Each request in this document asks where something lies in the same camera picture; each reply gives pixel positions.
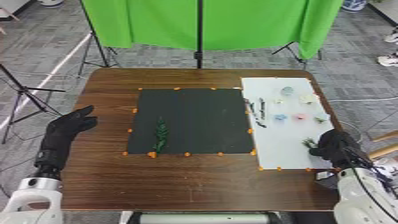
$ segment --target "light stand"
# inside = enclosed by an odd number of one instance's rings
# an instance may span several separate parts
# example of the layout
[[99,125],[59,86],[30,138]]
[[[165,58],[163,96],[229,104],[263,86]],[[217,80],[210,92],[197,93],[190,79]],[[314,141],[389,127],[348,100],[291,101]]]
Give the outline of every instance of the light stand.
[[[87,45],[85,45],[85,50],[83,50],[83,58],[82,58],[82,63],[80,63],[80,68],[78,68],[78,78],[82,77],[82,72],[83,72],[83,65],[89,64],[89,65],[96,65],[99,66],[101,68],[110,68],[114,65],[110,65],[108,63],[108,59],[105,57],[105,53],[103,53],[103,47],[101,47],[101,44],[99,44],[99,39],[98,39],[98,36],[96,36],[96,30],[94,30],[94,26],[92,26],[92,23],[91,23],[91,18],[89,18],[89,14],[87,14],[87,10],[85,10],[85,7],[83,7],[83,0],[80,0],[80,5],[82,5],[82,9],[83,9],[83,16],[85,16],[85,19],[87,19],[87,22],[89,22],[89,27],[91,27],[91,38],[89,38],[89,41],[87,41]],[[92,62],[87,62],[87,54],[89,54],[89,49],[91,49],[91,42],[92,42],[92,39],[94,39],[94,42],[96,42],[96,46],[98,46],[98,51],[99,51],[99,56],[101,56],[101,60],[103,60],[103,65],[98,65],[94,64]],[[117,52],[114,50],[114,48],[108,48],[108,52],[117,55]]]
[[[284,49],[288,49],[288,50],[290,50],[290,53],[291,53],[291,55],[293,55],[293,57],[295,57],[297,62],[304,65],[302,70],[306,70],[306,68],[307,68],[307,60],[304,60],[304,59],[298,58],[298,56],[297,56],[297,54],[295,54],[295,52],[293,52],[293,50],[291,50],[291,48],[290,48],[290,45],[291,45],[293,43],[295,43],[295,42],[290,42],[290,43],[277,49],[277,51],[272,52],[272,55],[275,55]],[[322,60],[322,50],[318,50],[318,60]]]
[[[59,111],[53,109],[53,107],[48,105],[48,100],[51,97],[51,93],[53,92],[66,92],[64,90],[57,90],[57,89],[43,89],[43,88],[30,88],[27,86],[21,85],[19,81],[16,80],[9,70],[5,69],[3,65],[0,64],[0,70],[3,71],[3,74],[12,82],[12,84],[16,85],[16,92],[18,92],[18,96],[16,96],[16,101],[14,101],[14,106],[12,106],[12,111],[11,111],[11,115],[9,115],[9,123],[7,123],[7,127],[5,127],[5,133],[3,133],[3,140],[2,140],[2,144],[5,144],[7,141],[7,135],[9,135],[9,129],[11,126],[23,121],[27,118],[30,118],[34,115],[37,115],[39,113],[46,113],[48,110],[53,111],[59,115],[62,115],[59,113]],[[39,97],[32,94],[30,90],[37,90],[37,91],[46,91],[48,93],[48,97],[46,100],[43,101],[39,99]],[[32,114],[28,114],[27,116],[23,116],[19,119],[14,119],[16,116],[16,110],[18,110],[18,104],[19,104],[19,100],[21,100],[21,96],[25,96],[28,98],[28,100],[32,101],[39,111],[35,111]]]
[[197,0],[197,51],[194,53],[197,69],[202,68],[202,2],[204,0]]

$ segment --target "white paper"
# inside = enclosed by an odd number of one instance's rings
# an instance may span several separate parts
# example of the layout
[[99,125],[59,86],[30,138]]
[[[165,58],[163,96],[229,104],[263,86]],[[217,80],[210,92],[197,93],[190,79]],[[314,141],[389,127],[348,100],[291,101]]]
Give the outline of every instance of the white paper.
[[[252,113],[249,115],[252,138],[258,150],[259,166],[265,169],[323,169],[330,168],[330,163],[309,155],[302,141],[313,138],[318,142],[322,134],[334,128],[330,121],[320,123],[314,116],[325,113],[316,96],[316,102],[304,104],[300,97],[314,94],[313,86],[306,78],[242,78],[243,97],[254,102],[254,109],[259,113],[259,98],[263,98],[265,106],[265,125],[256,124]],[[293,88],[293,95],[282,96],[284,87]],[[284,114],[288,119],[277,121],[274,116]],[[306,114],[306,119],[295,118],[297,114]]]

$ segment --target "blue object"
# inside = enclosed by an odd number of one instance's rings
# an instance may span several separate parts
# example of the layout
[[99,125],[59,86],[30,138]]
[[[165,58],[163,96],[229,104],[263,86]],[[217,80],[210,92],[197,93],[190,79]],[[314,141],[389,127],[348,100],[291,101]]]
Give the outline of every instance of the blue object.
[[293,95],[293,92],[295,92],[295,90],[293,90],[293,88],[290,86],[284,87],[282,90],[281,90],[281,94],[284,96],[291,96]]
[[275,115],[275,120],[282,121],[288,119],[288,116],[284,114]]
[[345,11],[355,13],[364,9],[366,3],[366,0],[345,0],[341,8]]

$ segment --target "black mat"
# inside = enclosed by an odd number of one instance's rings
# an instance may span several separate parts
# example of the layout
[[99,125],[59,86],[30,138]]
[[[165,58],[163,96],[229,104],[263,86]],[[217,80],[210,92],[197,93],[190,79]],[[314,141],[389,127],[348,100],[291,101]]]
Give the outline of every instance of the black mat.
[[165,120],[162,154],[249,153],[252,136],[242,91],[234,89],[142,90],[128,153],[144,154],[156,143],[156,122]]

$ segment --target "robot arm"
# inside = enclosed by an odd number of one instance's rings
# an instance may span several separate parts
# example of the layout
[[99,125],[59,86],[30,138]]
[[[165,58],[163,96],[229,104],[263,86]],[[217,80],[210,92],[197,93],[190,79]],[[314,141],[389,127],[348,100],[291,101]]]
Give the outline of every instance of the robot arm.
[[[87,117],[94,110],[89,106],[64,115],[46,128],[41,150],[35,157],[37,171],[21,180],[5,209],[0,213],[0,224],[60,224],[60,171],[69,157],[71,142],[78,133],[96,126],[96,117]],[[34,203],[48,203],[48,209],[34,210]]]
[[389,179],[373,167],[350,135],[330,130],[322,135],[318,148],[309,149],[309,154],[320,156],[332,162],[332,166],[341,168],[338,173],[341,199],[334,207],[338,223],[398,223],[398,201],[387,188]]

